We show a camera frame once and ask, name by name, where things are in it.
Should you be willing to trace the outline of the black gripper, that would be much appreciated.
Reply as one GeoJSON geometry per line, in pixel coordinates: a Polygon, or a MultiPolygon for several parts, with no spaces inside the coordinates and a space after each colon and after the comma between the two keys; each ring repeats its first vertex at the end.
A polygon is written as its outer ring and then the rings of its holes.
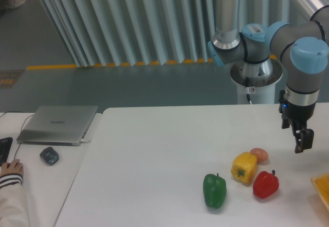
{"type": "Polygon", "coordinates": [[[307,121],[312,117],[316,103],[308,106],[298,106],[289,102],[284,90],[279,93],[279,113],[281,114],[282,129],[292,126],[293,136],[295,137],[295,153],[301,153],[304,150],[311,149],[314,140],[314,131],[307,128],[307,121]]]}

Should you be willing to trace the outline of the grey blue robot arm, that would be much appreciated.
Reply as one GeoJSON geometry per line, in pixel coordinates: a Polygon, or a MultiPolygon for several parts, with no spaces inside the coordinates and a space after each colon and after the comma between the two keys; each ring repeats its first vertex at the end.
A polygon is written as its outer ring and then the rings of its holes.
{"type": "Polygon", "coordinates": [[[250,96],[252,88],[275,84],[286,69],[279,94],[282,128],[291,128],[295,153],[310,149],[312,117],[328,65],[328,0],[291,0],[306,19],[293,26],[279,21],[269,27],[248,24],[237,29],[240,0],[216,0],[216,31],[208,43],[216,65],[232,63],[231,79],[250,96]]]}

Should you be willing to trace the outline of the white striped sleeve forearm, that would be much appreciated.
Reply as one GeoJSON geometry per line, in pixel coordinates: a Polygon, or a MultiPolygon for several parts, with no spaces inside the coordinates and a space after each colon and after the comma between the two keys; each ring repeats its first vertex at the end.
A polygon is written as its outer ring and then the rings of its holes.
{"type": "Polygon", "coordinates": [[[30,226],[23,176],[1,176],[1,226],[30,226]]]}

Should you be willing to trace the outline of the person's hand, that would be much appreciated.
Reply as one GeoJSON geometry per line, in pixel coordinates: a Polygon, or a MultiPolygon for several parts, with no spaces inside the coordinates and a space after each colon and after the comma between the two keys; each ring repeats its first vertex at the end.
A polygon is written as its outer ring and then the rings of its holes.
{"type": "Polygon", "coordinates": [[[3,163],[1,167],[1,188],[8,185],[21,184],[23,174],[24,169],[20,159],[15,159],[10,163],[3,163]]]}

